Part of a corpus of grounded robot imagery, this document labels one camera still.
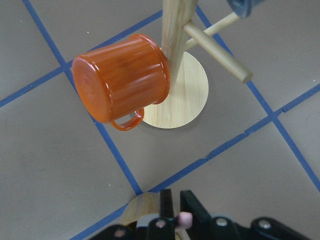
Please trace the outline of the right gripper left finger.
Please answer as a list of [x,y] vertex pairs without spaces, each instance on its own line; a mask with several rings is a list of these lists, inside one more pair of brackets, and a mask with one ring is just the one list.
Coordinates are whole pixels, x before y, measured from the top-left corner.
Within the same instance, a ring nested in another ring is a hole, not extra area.
[[170,189],[160,191],[160,212],[159,217],[149,222],[147,227],[148,240],[174,240],[174,208],[172,192]]

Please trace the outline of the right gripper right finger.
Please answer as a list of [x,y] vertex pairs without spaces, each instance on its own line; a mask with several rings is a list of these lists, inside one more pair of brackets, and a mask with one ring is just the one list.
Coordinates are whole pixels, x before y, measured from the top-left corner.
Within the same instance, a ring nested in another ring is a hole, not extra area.
[[180,210],[192,214],[187,234],[192,240],[236,240],[234,223],[222,215],[211,215],[190,190],[180,192]]

